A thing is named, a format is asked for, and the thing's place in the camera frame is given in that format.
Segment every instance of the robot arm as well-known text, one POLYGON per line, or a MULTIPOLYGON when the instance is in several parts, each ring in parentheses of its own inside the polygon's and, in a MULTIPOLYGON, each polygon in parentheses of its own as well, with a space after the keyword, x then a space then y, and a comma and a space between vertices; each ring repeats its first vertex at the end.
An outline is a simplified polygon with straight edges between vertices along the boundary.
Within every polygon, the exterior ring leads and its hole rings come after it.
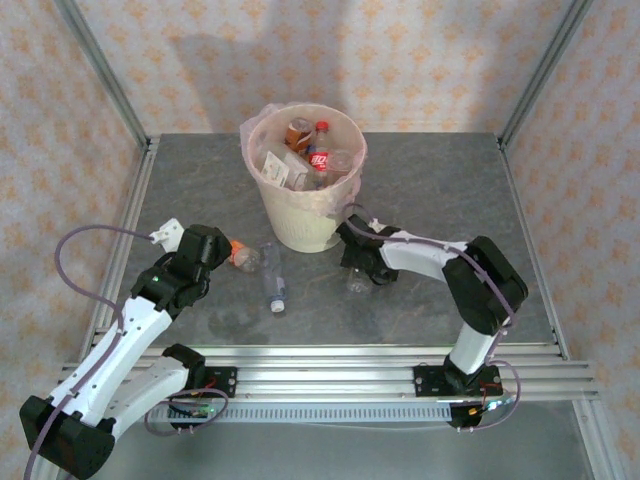
MULTIPOLYGON (((185 307, 206 295, 210 272, 231 254, 229 241, 217 228, 192 225, 182 230, 172 220, 160 233, 167 228, 171 234, 156 236, 155 240, 168 253, 138 277, 124 305, 124 329, 115 349, 64 405, 39 451, 79 479, 91 477, 102 467, 115 441, 145 412, 185 387, 200 386, 204 375, 204 358, 187 347, 174 345, 147 371, 121 386, 151 342, 185 307)), ((31 396, 22 406, 20 418, 30 448, 78 379, 98 364, 118 328, 117 324, 111 326, 105 338, 49 398, 31 396)))
POLYGON ((343 267, 362 269, 378 285, 394 282, 399 270, 408 270, 449 286, 465 323, 455 346, 445 359, 443 373, 455 393, 469 393, 469 387, 485 367, 485 358, 496 335, 509 317, 484 280, 454 252, 459 250, 471 256, 487 272, 514 312, 528 295, 523 280, 487 237, 477 237, 469 243, 437 242, 447 245, 443 249, 435 245, 408 242, 406 239, 419 237, 396 227, 384 227, 376 232, 357 215, 353 215, 350 221, 365 233, 389 240, 361 235, 343 223, 338 228, 345 242, 341 261, 343 267))

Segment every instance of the plastic bag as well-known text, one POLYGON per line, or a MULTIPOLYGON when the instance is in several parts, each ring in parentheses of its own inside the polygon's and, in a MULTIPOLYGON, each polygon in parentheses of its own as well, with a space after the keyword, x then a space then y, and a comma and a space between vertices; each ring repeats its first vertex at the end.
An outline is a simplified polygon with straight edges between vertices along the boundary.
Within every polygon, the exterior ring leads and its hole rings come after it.
POLYGON ((347 203, 353 202, 360 191, 360 177, 367 153, 367 143, 362 132, 344 113, 315 103, 269 104, 259 115, 240 125, 242 156, 249 172, 258 183, 263 199, 277 198, 287 205, 325 217, 341 213, 347 203), (314 125, 317 121, 329 122, 329 134, 334 148, 349 150, 353 154, 353 168, 335 185, 322 190, 294 192, 267 182, 260 173, 261 146, 266 141, 284 140, 289 122, 304 117, 314 125))

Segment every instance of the red bottle label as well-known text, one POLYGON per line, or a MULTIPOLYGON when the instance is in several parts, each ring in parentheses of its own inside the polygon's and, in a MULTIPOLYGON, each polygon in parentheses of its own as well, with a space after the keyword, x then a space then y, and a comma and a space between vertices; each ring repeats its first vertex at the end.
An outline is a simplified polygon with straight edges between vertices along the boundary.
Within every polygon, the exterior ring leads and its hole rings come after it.
POLYGON ((319 172, 326 172, 328 159, 329 152, 313 152, 309 157, 309 163, 319 172))

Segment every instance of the wall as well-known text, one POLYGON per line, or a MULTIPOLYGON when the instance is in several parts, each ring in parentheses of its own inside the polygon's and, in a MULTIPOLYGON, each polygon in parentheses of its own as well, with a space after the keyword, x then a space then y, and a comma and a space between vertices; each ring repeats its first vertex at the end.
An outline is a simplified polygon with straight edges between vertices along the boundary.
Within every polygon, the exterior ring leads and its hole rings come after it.
POLYGON ((593 3, 509 151, 571 354, 597 362, 629 478, 640 472, 637 6, 593 3))
MULTIPOLYGON (((53 251, 74 227, 117 221, 139 154, 53 2, 4 1, 0 44, 0 465, 18 479, 28 453, 18 409, 77 361, 90 314, 58 279, 53 251)), ((97 289, 112 241, 72 240, 70 276, 97 289)))
POLYGON ((504 126, 570 0, 80 0, 151 134, 318 101, 369 131, 504 126))

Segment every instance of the white trash can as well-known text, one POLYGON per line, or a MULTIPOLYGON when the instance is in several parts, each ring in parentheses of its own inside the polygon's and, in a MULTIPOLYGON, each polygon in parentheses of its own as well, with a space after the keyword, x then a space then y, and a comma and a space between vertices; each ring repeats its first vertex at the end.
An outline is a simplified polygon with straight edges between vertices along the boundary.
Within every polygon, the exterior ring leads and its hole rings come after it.
POLYGON ((344 113, 319 104, 267 105, 257 117, 240 126, 242 153, 256 180, 276 237, 292 250, 315 253, 339 241, 336 228, 342 223, 342 208, 355 200, 367 153, 362 132, 344 113), (294 192, 264 180, 258 167, 265 141, 283 141, 289 122, 304 117, 315 125, 329 122, 329 135, 336 148, 354 155, 353 169, 335 185, 323 190, 294 192))

